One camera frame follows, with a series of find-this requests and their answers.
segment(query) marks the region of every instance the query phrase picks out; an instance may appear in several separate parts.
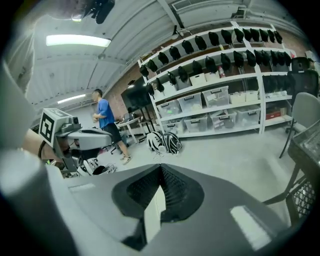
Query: black shorts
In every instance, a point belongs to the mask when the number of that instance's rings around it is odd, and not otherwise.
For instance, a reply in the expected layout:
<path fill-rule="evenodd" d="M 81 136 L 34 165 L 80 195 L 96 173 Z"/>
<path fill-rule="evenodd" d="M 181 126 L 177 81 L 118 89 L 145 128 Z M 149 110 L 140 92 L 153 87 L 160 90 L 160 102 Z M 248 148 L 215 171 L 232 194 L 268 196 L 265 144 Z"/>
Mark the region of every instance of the black shorts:
<path fill-rule="evenodd" d="M 118 143 L 119 141 L 121 141 L 121 135 L 115 123 L 107 124 L 105 127 L 103 127 L 102 130 L 112 135 L 113 143 Z"/>

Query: concrete floor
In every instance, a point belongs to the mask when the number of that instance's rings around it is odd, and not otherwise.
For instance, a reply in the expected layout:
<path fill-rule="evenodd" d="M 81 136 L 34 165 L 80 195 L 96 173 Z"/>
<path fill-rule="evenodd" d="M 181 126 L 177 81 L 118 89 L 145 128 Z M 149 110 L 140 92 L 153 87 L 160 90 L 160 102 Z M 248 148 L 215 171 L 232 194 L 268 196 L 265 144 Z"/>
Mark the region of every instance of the concrete floor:
<path fill-rule="evenodd" d="M 284 126 L 268 127 L 263 135 L 255 131 L 237 132 L 183 139 L 178 155 L 156 154 L 142 142 L 131 146 L 132 160 L 122 165 L 120 154 L 105 152 L 98 156 L 101 164 L 113 163 L 119 171 L 147 164 L 167 163 L 196 172 L 228 180 L 259 201 L 265 201 L 283 192 L 294 162 L 287 153 L 279 159 L 287 134 Z M 270 206 L 289 226 L 286 204 Z"/>

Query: ceiling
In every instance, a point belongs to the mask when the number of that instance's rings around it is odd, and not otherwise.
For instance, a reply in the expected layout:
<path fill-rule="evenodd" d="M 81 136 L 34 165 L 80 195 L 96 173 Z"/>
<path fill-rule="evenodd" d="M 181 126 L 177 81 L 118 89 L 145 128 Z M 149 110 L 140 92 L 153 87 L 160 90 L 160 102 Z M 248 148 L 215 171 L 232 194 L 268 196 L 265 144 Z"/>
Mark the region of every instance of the ceiling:
<path fill-rule="evenodd" d="M 35 28 L 35 66 L 27 99 L 40 117 L 43 108 L 65 111 L 92 104 L 91 92 L 107 92 L 140 56 L 167 41 L 180 25 L 192 29 L 227 20 L 264 21 L 301 33 L 295 20 L 273 0 L 117 0 L 103 24 L 43 17 Z M 107 48 L 46 46 L 46 36 L 77 34 L 110 39 Z M 57 104 L 77 95 L 86 97 Z"/>

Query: blue t-shirt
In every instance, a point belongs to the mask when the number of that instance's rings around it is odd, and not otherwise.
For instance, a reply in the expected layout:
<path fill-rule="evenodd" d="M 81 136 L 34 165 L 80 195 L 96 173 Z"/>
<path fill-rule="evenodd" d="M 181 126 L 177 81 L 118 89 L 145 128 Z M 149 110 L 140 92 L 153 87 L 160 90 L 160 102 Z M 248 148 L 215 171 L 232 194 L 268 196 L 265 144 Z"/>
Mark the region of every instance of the blue t-shirt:
<path fill-rule="evenodd" d="M 106 127 L 108 124 L 115 122 L 115 117 L 112 113 L 109 102 L 104 98 L 98 102 L 98 114 L 105 117 L 99 118 L 99 126 L 101 129 Z"/>

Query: sneaker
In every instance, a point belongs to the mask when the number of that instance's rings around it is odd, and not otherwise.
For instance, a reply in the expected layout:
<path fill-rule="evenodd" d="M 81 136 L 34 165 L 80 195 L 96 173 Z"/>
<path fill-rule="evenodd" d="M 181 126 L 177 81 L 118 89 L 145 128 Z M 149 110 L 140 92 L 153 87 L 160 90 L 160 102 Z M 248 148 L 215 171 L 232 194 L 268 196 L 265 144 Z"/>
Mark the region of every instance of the sneaker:
<path fill-rule="evenodd" d="M 126 165 L 131 160 L 131 158 L 132 158 L 131 155 L 129 157 L 124 157 L 122 164 Z"/>

